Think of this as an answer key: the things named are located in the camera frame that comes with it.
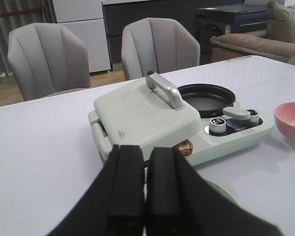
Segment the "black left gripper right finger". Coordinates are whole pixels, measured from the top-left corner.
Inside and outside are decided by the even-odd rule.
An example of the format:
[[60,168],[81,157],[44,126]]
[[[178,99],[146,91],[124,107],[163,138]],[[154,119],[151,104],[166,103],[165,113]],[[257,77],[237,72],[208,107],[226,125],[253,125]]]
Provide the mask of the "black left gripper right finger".
[[147,172],[148,236],[280,236],[215,191],[176,148],[156,147]]

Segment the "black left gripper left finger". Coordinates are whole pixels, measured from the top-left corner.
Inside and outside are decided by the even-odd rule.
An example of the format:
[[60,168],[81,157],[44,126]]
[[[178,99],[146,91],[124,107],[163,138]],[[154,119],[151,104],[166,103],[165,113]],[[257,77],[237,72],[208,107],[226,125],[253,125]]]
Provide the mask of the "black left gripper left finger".
[[102,170],[51,236],[140,236],[144,160],[139,146],[114,145]]

